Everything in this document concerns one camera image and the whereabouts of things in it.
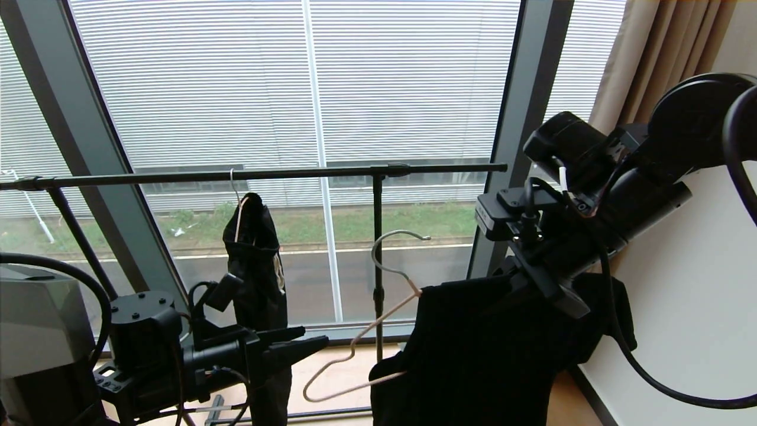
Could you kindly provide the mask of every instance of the white wall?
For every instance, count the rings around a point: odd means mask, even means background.
[[[738,4],[715,70],[757,75],[757,2]],[[757,164],[748,164],[757,182]],[[693,199],[628,248],[616,276],[628,287],[640,363],[681,392],[757,393],[757,227],[725,167],[686,178]],[[605,338],[583,366],[621,426],[757,424],[757,409],[679,403],[648,386]]]

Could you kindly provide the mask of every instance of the corrugated metal wall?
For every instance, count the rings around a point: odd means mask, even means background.
[[[71,0],[134,168],[316,167],[299,1]],[[310,1],[329,161],[487,157],[506,78],[515,1]],[[622,0],[576,0],[550,106],[587,118]],[[68,174],[5,33],[0,160],[21,175]],[[319,181],[250,182],[271,206],[318,205]],[[387,202],[474,199],[481,185],[390,187]],[[335,204],[370,191],[334,188]],[[0,215],[30,215],[0,194]],[[42,194],[43,213],[55,208]],[[154,211],[207,209],[233,193],[150,195]],[[80,215],[86,205],[73,200]]]

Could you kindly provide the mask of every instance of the baseboard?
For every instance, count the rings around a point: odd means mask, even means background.
[[[574,365],[573,367],[568,368],[568,373],[573,377],[573,381],[578,386],[578,389],[581,390],[581,393],[584,394],[584,398],[586,398],[591,408],[597,414],[597,417],[602,422],[602,426],[618,426],[618,423],[612,418],[605,403],[602,402],[600,396],[597,395],[597,392],[591,386],[589,380],[587,380],[584,372],[581,371],[577,365]]]

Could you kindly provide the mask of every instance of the black garment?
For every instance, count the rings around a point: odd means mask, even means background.
[[[268,208],[256,193],[245,195],[239,238],[235,242],[239,207],[223,230],[229,272],[245,285],[234,298],[237,323],[254,330],[286,328],[286,288],[279,238]],[[291,368],[276,373],[252,395],[250,412],[256,426],[287,424]]]
[[[510,291],[505,277],[424,288],[405,350],[371,370],[371,380],[407,371],[372,386],[373,424],[546,424],[557,373],[586,362],[610,332],[601,275],[580,275],[574,290],[591,307],[580,320],[543,298],[483,315]],[[635,348],[625,287],[616,281],[614,290],[625,338]]]

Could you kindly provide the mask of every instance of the curtain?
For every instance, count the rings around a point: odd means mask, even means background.
[[[608,133],[648,121],[668,89],[709,72],[735,2],[628,0],[590,123]]]

